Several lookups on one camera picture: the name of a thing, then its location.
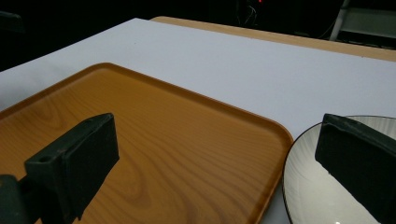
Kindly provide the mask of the white table mat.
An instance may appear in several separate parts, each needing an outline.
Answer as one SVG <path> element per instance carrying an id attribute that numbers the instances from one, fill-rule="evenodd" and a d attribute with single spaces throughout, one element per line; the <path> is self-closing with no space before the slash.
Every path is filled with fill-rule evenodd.
<path id="1" fill-rule="evenodd" d="M 290 133 L 289 152 L 326 113 L 396 118 L 396 56 L 382 61 L 139 19 L 0 72 L 0 112 L 99 63 L 270 119 Z"/>

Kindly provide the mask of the white plate with dark rim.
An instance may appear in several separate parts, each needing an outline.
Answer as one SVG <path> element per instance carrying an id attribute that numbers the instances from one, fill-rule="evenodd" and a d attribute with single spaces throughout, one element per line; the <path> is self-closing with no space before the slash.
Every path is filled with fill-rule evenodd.
<path id="1" fill-rule="evenodd" d="M 351 116 L 396 140 L 396 118 Z M 283 172 L 283 196 L 292 224 L 380 224 L 315 160 L 321 123 L 293 143 Z"/>

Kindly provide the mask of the dark chair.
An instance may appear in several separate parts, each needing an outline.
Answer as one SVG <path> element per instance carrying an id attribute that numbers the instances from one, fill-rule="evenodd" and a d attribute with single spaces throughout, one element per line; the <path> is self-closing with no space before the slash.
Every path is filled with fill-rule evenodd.
<path id="1" fill-rule="evenodd" d="M 0 30 L 24 34 L 25 28 L 21 16 L 0 10 Z"/>

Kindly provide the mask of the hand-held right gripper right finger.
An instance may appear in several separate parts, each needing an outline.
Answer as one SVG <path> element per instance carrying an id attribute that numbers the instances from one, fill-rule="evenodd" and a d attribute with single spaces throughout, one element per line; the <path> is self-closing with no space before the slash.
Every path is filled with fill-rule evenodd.
<path id="1" fill-rule="evenodd" d="M 380 224 L 396 224 L 396 140 L 354 119 L 323 117 L 315 160 Z"/>

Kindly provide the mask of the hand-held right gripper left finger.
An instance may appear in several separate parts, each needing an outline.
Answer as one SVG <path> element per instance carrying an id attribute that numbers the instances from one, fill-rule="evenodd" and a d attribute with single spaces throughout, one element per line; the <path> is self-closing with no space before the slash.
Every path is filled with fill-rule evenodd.
<path id="1" fill-rule="evenodd" d="M 67 131 L 24 163 L 32 221 L 72 224 L 81 219 L 120 159 L 114 116 L 94 116 Z"/>

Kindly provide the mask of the metal stand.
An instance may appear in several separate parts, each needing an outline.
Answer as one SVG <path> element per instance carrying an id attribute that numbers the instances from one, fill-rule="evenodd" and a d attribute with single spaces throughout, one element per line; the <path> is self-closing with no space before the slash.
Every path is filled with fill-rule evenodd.
<path id="1" fill-rule="evenodd" d="M 329 40 L 396 50 L 396 0 L 343 0 Z"/>

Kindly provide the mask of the wood-grain orange tray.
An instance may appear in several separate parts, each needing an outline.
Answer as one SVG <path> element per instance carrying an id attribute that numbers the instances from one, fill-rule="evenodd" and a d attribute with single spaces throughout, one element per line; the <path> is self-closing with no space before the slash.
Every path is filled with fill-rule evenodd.
<path id="1" fill-rule="evenodd" d="M 280 124 L 111 63 L 0 112 L 0 175 L 112 113 L 120 158 L 77 224 L 259 224 L 292 142 Z"/>

